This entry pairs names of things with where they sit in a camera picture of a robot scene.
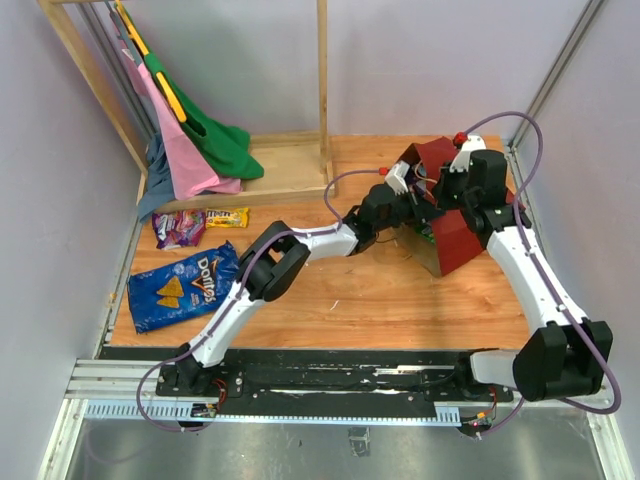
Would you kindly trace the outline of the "red brown paper bag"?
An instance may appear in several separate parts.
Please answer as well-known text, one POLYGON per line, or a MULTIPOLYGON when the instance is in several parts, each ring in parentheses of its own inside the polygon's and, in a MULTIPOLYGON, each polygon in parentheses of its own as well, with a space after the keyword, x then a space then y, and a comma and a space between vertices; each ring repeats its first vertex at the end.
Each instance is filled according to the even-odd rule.
MULTIPOLYGON (((408 193, 414 192, 436 206, 435 198, 420 195, 409 184, 411 167, 421 162, 428 176, 438 181, 440 169, 449 167, 468 135, 460 132, 451 139, 440 137, 426 143, 410 144, 397 160, 409 164, 405 177, 408 193)), ((512 212, 515 195, 507 185, 509 169, 504 154, 487 146, 485 150, 474 151, 468 172, 470 207, 445 210, 444 216, 429 222, 435 244, 416 234, 418 224, 403 225, 394 230, 398 243, 436 277, 446 276, 480 255, 492 232, 515 224, 512 212)))

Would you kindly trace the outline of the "blue chips bag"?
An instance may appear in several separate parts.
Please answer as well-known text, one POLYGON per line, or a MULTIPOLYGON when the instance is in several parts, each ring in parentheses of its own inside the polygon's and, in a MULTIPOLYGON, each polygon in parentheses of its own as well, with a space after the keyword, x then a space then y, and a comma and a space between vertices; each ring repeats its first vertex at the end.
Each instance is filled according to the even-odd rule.
POLYGON ((238 255, 226 242, 129 277, 127 296, 135 331, 148 333, 214 312, 228 295, 238 255))

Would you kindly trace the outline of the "green yellow candy bag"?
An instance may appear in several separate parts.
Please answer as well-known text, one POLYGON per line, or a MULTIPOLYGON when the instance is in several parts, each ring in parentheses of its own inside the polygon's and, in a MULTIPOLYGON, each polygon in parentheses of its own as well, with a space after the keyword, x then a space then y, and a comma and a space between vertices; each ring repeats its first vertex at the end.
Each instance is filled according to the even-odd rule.
POLYGON ((430 223, 427 223, 425 225, 420 225, 417 226, 415 228, 415 232, 417 235, 419 235, 422 239, 426 240, 427 242, 429 242, 430 244, 435 244, 435 235, 432 229, 432 226, 430 223))

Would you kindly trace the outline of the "purple berries candy bag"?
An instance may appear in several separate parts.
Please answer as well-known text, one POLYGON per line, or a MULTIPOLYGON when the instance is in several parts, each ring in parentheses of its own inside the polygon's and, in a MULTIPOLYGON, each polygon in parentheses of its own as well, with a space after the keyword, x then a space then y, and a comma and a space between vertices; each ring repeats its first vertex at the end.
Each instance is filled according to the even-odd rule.
POLYGON ((432 189, 437 181, 428 176, 427 170, 421 162, 417 162, 411 167, 409 184, 420 195, 434 199, 432 189))

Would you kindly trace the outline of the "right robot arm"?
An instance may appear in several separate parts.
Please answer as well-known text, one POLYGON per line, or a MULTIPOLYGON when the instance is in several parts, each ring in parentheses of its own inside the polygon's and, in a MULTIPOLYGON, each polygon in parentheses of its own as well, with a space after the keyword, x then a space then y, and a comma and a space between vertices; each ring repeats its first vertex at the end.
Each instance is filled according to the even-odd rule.
POLYGON ((438 207, 459 211, 499 265, 530 330, 518 351, 471 354, 470 365, 452 377, 454 390, 466 400, 480 397, 489 384, 513 388, 530 402, 593 395, 602 385, 612 331, 590 320, 562 287, 524 211, 507 198, 506 174, 503 153, 460 150, 433 189, 438 207))

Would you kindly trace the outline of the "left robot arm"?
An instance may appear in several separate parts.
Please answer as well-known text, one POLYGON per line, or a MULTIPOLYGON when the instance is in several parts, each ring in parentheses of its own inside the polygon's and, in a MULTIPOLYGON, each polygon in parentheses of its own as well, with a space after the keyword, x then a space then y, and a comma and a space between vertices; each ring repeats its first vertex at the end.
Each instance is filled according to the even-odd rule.
POLYGON ((239 331, 258 309, 283 296, 307 263, 360 254, 383 230, 424 226, 443 214, 413 191, 396 194, 381 183, 329 226, 296 229, 273 222, 240 257, 230 291, 208 324, 180 347, 175 360, 179 384, 195 396, 207 393, 214 368, 239 331))

